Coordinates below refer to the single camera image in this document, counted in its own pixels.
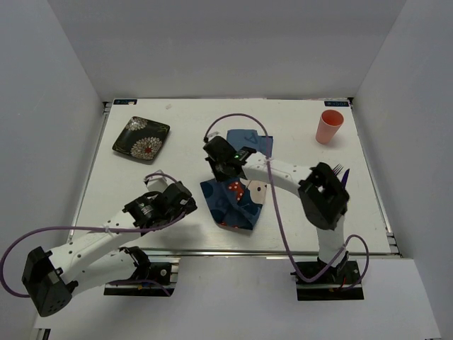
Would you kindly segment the black floral square plate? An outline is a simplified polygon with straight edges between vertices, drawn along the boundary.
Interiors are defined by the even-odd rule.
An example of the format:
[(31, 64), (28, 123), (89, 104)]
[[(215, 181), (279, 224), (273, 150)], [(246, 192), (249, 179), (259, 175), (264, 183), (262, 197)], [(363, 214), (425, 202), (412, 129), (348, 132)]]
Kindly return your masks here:
[(112, 150), (132, 159), (151, 162), (161, 151), (171, 127), (167, 124), (132, 116)]

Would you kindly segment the silver fork pink band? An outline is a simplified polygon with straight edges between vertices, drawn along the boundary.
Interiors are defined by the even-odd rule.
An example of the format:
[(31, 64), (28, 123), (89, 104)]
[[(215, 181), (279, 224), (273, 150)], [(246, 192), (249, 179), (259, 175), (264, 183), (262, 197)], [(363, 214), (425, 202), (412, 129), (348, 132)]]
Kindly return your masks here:
[(341, 164), (337, 164), (334, 168), (333, 168), (333, 173), (335, 175), (338, 175), (341, 171), (343, 170), (343, 166)]

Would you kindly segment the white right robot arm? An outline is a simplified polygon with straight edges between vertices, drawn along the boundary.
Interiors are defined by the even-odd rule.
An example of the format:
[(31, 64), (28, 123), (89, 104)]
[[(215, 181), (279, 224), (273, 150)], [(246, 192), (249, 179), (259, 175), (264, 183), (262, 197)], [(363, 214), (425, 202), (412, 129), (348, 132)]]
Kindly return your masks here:
[(345, 274), (344, 221), (350, 196), (332, 168), (323, 162), (297, 166), (265, 156), (250, 147), (235, 150), (220, 136), (205, 139), (203, 149), (214, 177), (220, 181), (274, 185), (300, 199), (307, 220), (316, 228), (321, 277), (330, 283)]

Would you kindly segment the right blue table label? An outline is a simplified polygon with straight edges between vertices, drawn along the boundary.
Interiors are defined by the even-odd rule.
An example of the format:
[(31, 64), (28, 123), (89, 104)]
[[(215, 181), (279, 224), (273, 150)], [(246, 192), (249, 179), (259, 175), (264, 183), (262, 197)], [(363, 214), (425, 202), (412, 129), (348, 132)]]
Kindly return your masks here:
[(348, 107), (348, 101), (324, 101), (326, 107)]

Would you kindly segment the pink plastic cup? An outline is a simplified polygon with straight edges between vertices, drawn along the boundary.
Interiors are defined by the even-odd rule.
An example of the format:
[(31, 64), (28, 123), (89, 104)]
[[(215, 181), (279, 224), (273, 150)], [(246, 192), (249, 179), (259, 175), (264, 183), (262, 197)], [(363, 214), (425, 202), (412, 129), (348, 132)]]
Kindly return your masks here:
[(316, 141), (320, 144), (328, 144), (344, 123), (343, 115), (336, 110), (325, 110), (319, 119), (316, 131)]

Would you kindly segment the left blue table label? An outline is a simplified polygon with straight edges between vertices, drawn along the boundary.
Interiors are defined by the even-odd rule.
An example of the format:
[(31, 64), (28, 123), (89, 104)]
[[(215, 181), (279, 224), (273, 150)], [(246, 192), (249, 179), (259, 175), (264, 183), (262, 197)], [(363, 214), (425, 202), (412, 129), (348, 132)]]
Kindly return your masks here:
[(137, 99), (115, 99), (113, 101), (113, 105), (126, 105), (126, 106), (129, 106), (129, 105), (136, 105), (137, 104)]

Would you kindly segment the blue table label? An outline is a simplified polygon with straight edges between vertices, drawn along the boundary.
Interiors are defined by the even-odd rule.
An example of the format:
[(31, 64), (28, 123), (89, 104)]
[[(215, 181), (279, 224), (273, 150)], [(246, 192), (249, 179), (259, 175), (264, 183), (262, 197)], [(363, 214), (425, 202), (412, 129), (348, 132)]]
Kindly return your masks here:
[(136, 105), (137, 104), (137, 99), (115, 99), (113, 101), (113, 105), (126, 105), (126, 106), (129, 106), (129, 105)]
[(348, 101), (324, 101), (326, 107), (348, 107)]

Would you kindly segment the purple plastic knife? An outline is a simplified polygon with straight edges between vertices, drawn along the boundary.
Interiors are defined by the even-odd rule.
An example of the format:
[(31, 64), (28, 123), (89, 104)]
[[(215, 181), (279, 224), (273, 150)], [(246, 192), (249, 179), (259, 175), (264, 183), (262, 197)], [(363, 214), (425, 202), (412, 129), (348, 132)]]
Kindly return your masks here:
[(343, 174), (343, 177), (341, 179), (341, 184), (343, 188), (346, 188), (347, 182), (348, 182), (348, 177), (350, 174), (350, 169), (347, 169), (345, 173)]

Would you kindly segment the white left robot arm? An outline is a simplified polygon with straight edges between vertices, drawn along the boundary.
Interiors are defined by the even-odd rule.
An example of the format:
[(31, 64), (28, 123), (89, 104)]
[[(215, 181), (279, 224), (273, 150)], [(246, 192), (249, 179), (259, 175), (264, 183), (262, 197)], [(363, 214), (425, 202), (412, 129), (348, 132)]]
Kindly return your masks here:
[(158, 285), (149, 257), (138, 246), (126, 244), (172, 225), (196, 208), (192, 193), (177, 181), (162, 192), (135, 198), (98, 231), (49, 251), (32, 250), (22, 282), (38, 314), (54, 315), (76, 295), (106, 283)]

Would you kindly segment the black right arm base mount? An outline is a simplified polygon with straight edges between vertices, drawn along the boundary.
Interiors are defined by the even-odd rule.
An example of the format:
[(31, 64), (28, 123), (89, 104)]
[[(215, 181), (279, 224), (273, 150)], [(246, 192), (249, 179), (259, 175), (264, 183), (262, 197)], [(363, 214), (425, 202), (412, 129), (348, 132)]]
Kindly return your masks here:
[(294, 277), (298, 301), (348, 301), (364, 300), (362, 284), (349, 288), (360, 278), (360, 270), (356, 261), (348, 261), (339, 274), (329, 269), (317, 281), (304, 282), (295, 271)]

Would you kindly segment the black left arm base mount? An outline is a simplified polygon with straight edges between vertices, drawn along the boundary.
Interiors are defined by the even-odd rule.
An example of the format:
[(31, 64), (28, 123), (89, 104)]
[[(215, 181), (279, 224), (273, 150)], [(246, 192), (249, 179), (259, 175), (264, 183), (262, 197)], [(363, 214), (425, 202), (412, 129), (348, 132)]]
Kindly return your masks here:
[(106, 284), (105, 296), (123, 297), (164, 297), (169, 298), (176, 288), (179, 259), (152, 257), (147, 260), (132, 256), (134, 272), (125, 280), (127, 284)]

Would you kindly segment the blue cartoon print cloth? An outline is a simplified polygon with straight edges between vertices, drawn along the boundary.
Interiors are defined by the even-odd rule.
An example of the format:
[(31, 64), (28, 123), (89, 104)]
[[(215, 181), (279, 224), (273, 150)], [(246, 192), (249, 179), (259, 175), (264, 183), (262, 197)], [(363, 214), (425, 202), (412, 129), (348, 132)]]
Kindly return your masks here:
[[(273, 146), (273, 138), (260, 136), (255, 130), (229, 130), (225, 140), (235, 150), (242, 147), (265, 152)], [(213, 220), (221, 226), (252, 230), (258, 221), (265, 202), (267, 183), (247, 178), (216, 181), (214, 178), (200, 183), (207, 207)]]

